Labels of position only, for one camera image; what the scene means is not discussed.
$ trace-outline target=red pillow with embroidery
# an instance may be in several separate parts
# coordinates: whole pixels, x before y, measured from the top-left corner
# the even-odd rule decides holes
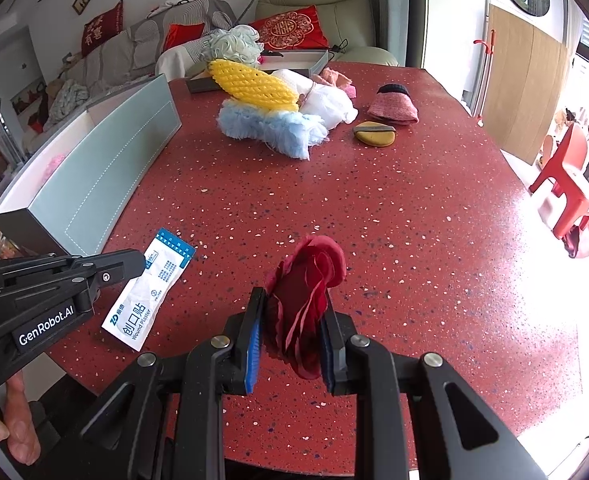
[[[204,33],[206,23],[199,23],[198,25],[179,25],[172,23],[166,35],[166,41],[163,43],[163,50],[165,52],[173,46],[188,43],[188,41],[198,40]]]
[[[81,55],[86,57],[100,44],[106,43],[124,28],[124,1],[120,0],[113,9],[94,18],[83,29]]]
[[[258,30],[259,41],[268,50],[330,47],[314,5],[257,20],[250,26]]]

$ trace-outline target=white plastic bag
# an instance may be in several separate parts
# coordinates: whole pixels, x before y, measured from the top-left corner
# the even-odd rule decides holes
[[[348,95],[340,88],[317,84],[291,70],[277,70],[272,75],[281,79],[299,95],[307,96],[299,111],[302,114],[318,115],[328,130],[336,128],[339,123],[350,124],[359,113]]]
[[[161,303],[194,252],[194,247],[166,229],[159,229],[145,251],[143,274],[126,284],[101,328],[139,352]]]

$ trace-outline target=pink cloth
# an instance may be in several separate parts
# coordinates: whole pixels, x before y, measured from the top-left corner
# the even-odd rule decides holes
[[[46,169],[44,170],[44,174],[41,177],[41,187],[44,186],[44,184],[46,182],[48,182],[48,179],[52,176],[52,174],[56,171],[56,169],[61,165],[61,163],[65,160],[65,157],[67,157],[67,155],[56,155],[54,156],[50,162],[48,162],[48,165],[46,166]]]
[[[368,113],[381,120],[408,126],[419,122],[419,113],[410,97],[401,92],[386,92],[375,96]]]
[[[319,75],[313,74],[310,79],[321,85],[340,88],[351,99],[357,97],[357,89],[353,86],[352,79],[348,79],[341,72],[337,72],[331,68],[324,68]]]

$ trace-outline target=table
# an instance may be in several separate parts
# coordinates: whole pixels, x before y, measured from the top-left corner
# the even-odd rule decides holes
[[[180,354],[217,334],[296,240],[327,234],[349,267],[331,291],[335,309],[361,333],[401,354],[439,352],[515,432],[542,420],[581,391],[571,300],[541,286],[570,261],[563,247],[493,141],[427,72],[333,66],[355,82],[357,122],[381,85],[402,82],[419,124],[382,149],[342,124],[312,160],[292,160],[223,136],[223,92],[190,96],[171,83],[183,126],[105,248],[145,250],[160,227],[198,248],[143,351]],[[118,292],[105,290],[94,319],[50,351],[96,393],[136,357],[100,329]],[[352,473],[353,402],[329,396],[321,380],[300,380],[264,355],[255,394],[226,397],[224,408],[226,458]]]

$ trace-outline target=screw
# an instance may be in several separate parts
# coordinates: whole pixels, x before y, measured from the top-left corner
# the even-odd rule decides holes
[[[154,365],[154,362],[156,360],[157,356],[155,354],[153,354],[152,352],[146,352],[145,354],[141,354],[139,357],[137,357],[136,363],[139,366],[145,368]]]
[[[364,335],[361,335],[361,334],[354,334],[350,338],[350,342],[354,346],[358,346],[359,348],[365,348],[370,344],[370,339]]]
[[[228,348],[230,346],[230,338],[225,335],[216,335],[210,339],[210,344],[215,348]]]
[[[444,358],[434,352],[428,352],[426,355],[424,355],[423,361],[428,366],[439,368],[444,363]]]

